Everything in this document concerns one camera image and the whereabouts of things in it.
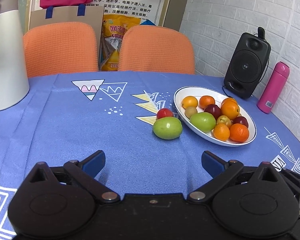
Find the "small orange front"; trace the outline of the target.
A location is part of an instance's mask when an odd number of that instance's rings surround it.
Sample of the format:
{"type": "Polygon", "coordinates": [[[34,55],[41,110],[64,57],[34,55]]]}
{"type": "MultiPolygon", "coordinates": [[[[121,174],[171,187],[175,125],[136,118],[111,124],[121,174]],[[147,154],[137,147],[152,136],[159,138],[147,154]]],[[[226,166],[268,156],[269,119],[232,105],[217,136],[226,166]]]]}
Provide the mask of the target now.
{"type": "Polygon", "coordinates": [[[230,129],[225,124],[217,124],[213,129],[213,136],[221,141],[227,141],[230,138],[230,129]]]}

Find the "mandarin with stem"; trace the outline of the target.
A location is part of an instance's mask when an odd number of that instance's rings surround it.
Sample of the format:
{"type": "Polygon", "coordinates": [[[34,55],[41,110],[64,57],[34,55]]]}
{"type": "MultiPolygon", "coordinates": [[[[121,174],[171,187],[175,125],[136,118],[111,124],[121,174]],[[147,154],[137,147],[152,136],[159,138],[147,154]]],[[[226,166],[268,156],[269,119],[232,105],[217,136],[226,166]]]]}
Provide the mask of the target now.
{"type": "Polygon", "coordinates": [[[249,129],[243,124],[233,124],[230,127],[230,140],[235,142],[245,142],[249,138],[249,129]]]}

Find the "yellow-brown small fruit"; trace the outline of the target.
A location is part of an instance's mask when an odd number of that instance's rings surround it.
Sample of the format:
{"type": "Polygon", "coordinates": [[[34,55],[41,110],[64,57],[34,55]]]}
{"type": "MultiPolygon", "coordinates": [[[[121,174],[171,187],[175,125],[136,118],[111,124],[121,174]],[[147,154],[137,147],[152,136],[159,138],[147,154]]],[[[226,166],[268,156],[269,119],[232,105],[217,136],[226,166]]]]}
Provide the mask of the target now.
{"type": "Polygon", "coordinates": [[[216,124],[224,124],[226,125],[228,128],[230,128],[232,126],[232,121],[226,116],[226,115],[221,115],[217,121],[216,124]]]}

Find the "green apple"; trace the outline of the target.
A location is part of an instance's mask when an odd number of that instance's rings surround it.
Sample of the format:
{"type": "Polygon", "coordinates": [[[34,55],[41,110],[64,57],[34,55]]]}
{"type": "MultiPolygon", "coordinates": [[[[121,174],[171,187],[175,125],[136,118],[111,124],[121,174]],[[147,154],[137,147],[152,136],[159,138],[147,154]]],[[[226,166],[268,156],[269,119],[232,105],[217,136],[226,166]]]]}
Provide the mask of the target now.
{"type": "Polygon", "coordinates": [[[214,116],[207,112],[196,113],[190,118],[190,123],[204,133],[208,133],[216,126],[214,116]]]}
{"type": "Polygon", "coordinates": [[[164,117],[155,121],[153,133],[164,140],[173,140],[180,137],[183,131],[181,121],[175,117],[164,117]]]}

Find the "dark red plum back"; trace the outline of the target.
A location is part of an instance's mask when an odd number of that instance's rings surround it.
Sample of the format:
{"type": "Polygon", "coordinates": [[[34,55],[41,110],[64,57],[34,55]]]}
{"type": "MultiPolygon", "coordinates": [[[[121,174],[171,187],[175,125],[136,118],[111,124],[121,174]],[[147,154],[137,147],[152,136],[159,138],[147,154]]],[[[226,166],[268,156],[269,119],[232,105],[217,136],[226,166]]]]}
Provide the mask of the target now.
{"type": "Polygon", "coordinates": [[[233,124],[242,124],[245,127],[249,127],[248,121],[245,117],[243,116],[238,116],[236,118],[234,118],[234,120],[232,121],[233,124]]]}

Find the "dark red plum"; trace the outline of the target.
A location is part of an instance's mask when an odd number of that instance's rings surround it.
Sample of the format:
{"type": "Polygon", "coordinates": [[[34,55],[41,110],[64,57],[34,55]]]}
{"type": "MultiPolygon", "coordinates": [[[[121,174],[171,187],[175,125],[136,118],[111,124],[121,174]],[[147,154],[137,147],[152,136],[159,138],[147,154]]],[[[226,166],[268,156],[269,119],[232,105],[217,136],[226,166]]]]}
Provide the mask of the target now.
{"type": "Polygon", "coordinates": [[[234,120],[232,121],[233,124],[242,124],[245,127],[249,127],[248,121],[245,117],[243,116],[238,116],[236,118],[234,118],[234,120]]]}
{"type": "Polygon", "coordinates": [[[212,114],[213,117],[215,118],[215,120],[217,120],[222,115],[221,109],[215,104],[214,105],[208,105],[204,109],[204,112],[212,114]]]}

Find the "dark red plum front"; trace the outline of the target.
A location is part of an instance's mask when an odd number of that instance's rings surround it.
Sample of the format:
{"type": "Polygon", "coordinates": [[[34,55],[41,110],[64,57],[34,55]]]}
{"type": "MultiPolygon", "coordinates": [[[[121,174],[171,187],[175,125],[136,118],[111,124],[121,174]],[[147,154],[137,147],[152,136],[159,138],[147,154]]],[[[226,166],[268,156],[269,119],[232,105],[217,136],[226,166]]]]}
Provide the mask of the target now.
{"type": "Polygon", "coordinates": [[[214,105],[208,105],[204,109],[204,112],[212,114],[213,117],[215,118],[215,120],[217,120],[222,115],[221,109],[215,104],[214,105]]]}

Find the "brown longan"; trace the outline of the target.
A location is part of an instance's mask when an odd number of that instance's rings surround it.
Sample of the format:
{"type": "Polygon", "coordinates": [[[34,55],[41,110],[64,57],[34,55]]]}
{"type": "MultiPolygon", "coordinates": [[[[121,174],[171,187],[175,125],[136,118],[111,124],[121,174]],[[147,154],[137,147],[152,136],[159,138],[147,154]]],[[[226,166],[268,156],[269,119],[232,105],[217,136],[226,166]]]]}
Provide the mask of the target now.
{"type": "Polygon", "coordinates": [[[185,109],[185,116],[190,119],[191,116],[193,116],[194,114],[198,113],[196,107],[193,106],[189,106],[185,109]]]}

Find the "small yellow-orange citrus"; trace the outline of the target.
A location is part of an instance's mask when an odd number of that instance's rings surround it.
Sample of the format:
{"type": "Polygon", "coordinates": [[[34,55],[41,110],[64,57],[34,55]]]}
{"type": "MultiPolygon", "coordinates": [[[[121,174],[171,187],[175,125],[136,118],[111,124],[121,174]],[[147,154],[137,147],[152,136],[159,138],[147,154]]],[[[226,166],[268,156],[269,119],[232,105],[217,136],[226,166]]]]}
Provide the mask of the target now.
{"type": "Polygon", "coordinates": [[[184,109],[187,109],[188,107],[196,108],[198,106],[198,100],[194,96],[186,96],[185,98],[183,98],[183,100],[181,102],[181,106],[184,109]]]}

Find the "small red apple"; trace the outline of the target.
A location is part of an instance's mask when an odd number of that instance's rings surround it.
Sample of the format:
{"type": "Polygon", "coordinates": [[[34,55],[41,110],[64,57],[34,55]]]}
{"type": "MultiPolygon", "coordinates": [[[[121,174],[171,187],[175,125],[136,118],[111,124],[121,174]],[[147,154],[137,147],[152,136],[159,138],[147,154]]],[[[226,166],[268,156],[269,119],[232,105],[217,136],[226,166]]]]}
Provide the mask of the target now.
{"type": "Polygon", "coordinates": [[[165,118],[165,117],[174,117],[173,112],[168,108],[162,108],[157,112],[157,119],[165,118]]]}

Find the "large orange back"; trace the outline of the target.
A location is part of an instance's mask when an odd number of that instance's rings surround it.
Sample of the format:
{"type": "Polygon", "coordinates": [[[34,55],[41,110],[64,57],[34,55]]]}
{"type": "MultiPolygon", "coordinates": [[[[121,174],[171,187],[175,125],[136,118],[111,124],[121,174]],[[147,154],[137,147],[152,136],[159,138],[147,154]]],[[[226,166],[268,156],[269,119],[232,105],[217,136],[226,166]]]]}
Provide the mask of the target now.
{"type": "Polygon", "coordinates": [[[230,120],[238,117],[240,113],[239,105],[233,101],[227,100],[221,105],[221,112],[223,115],[227,116],[230,120]]]}

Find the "mandarin orange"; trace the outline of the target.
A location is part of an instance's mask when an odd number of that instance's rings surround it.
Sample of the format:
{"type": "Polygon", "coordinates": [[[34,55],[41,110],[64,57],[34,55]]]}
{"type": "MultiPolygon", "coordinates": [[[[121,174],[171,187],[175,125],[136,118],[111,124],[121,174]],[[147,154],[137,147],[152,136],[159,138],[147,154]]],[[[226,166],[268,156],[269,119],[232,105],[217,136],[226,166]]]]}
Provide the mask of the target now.
{"type": "Polygon", "coordinates": [[[214,105],[215,99],[212,96],[204,95],[199,100],[199,107],[205,109],[208,105],[214,105]]]}

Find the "pink water bottle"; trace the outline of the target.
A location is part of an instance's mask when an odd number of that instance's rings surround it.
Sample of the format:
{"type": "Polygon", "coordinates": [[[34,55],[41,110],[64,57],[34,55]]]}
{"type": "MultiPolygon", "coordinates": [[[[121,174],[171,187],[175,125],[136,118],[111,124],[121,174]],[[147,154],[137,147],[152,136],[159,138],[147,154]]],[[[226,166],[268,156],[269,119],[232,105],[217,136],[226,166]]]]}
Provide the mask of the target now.
{"type": "Polygon", "coordinates": [[[275,65],[271,77],[257,103],[257,107],[263,113],[269,114],[271,112],[287,82],[289,74],[289,66],[282,61],[275,65]]]}

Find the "black speaker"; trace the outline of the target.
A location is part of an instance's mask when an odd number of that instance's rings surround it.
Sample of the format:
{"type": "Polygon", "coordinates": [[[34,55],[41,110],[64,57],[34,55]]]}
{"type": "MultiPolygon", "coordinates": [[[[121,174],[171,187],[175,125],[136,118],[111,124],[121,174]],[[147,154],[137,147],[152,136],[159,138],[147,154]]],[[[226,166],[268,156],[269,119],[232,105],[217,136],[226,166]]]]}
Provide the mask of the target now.
{"type": "Polygon", "coordinates": [[[258,27],[256,35],[243,33],[224,77],[226,89],[242,99],[251,97],[269,62],[270,52],[262,27],[258,27]]]}

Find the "orange chair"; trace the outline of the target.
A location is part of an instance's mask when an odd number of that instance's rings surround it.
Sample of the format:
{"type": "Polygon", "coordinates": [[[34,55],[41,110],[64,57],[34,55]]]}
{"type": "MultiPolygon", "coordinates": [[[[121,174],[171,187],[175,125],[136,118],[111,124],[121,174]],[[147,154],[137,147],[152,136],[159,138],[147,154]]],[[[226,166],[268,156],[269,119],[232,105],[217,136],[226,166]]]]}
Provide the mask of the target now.
{"type": "Polygon", "coordinates": [[[28,77],[98,71],[95,32],[86,23],[35,27],[23,42],[28,77]]]}
{"type": "Polygon", "coordinates": [[[137,25],[124,35],[118,71],[191,74],[194,50],[184,34],[165,27],[137,25]]]}

